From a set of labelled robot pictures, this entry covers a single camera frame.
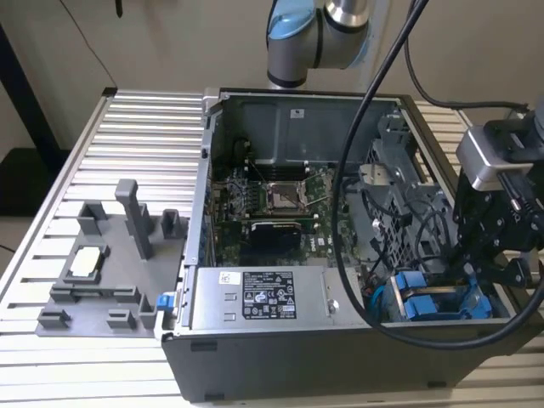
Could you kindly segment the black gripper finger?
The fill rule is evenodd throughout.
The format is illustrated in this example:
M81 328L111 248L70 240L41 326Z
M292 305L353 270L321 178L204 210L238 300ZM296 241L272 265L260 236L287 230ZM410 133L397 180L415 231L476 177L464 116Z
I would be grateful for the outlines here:
M439 265L431 268L428 283L431 286L477 286L478 276L473 261L480 244L477 240L458 241L454 246L438 244Z
M488 280L494 283L519 288L532 284L530 266L525 258L512 258L505 266L492 263L488 269Z

